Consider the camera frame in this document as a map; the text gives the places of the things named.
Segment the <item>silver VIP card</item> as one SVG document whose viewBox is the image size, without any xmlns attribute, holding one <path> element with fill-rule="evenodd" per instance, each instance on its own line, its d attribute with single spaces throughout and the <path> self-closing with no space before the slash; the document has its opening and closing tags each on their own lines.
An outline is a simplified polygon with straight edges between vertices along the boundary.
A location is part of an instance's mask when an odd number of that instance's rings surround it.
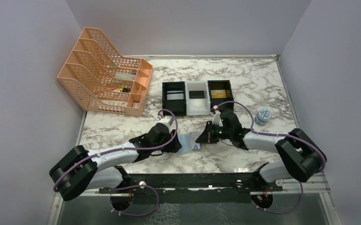
<svg viewBox="0 0 361 225">
<path fill-rule="evenodd" d="M 167 92 L 167 100 L 184 100 L 184 93 L 181 91 Z"/>
<path fill-rule="evenodd" d="M 185 152 L 196 152 L 203 150 L 203 145 L 196 143 L 196 139 L 199 137 L 200 133 L 198 131 L 189 132 L 183 137 L 183 147 Z"/>
</svg>

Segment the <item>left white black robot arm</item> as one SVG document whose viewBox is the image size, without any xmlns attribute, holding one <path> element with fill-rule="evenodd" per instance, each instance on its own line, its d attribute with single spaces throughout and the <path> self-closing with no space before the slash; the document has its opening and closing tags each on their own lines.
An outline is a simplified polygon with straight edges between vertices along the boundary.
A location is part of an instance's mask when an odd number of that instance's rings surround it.
<svg viewBox="0 0 361 225">
<path fill-rule="evenodd" d="M 122 164 L 142 161 L 155 151 L 175 153 L 181 148 L 177 131 L 157 123 L 147 133 L 119 146 L 103 150 L 75 146 L 49 171 L 49 176 L 54 182 L 53 190 L 60 193 L 64 201 L 95 188 L 113 188 L 121 193 L 129 186 Z"/>
</svg>

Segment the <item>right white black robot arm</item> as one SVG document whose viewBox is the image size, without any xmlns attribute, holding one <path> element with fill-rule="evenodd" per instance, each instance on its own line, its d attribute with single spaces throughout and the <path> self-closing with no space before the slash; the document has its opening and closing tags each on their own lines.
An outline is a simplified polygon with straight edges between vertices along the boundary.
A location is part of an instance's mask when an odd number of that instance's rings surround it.
<svg viewBox="0 0 361 225">
<path fill-rule="evenodd" d="M 258 132 L 244 128 L 231 110 L 217 113 L 208 121 L 197 143 L 214 144 L 230 140 L 239 149 L 276 152 L 280 160 L 266 163 L 253 172 L 252 185 L 263 191 L 276 180 L 295 179 L 306 182 L 312 175 L 322 171 L 327 162 L 324 153 L 301 129 L 295 128 L 285 134 Z"/>
</svg>

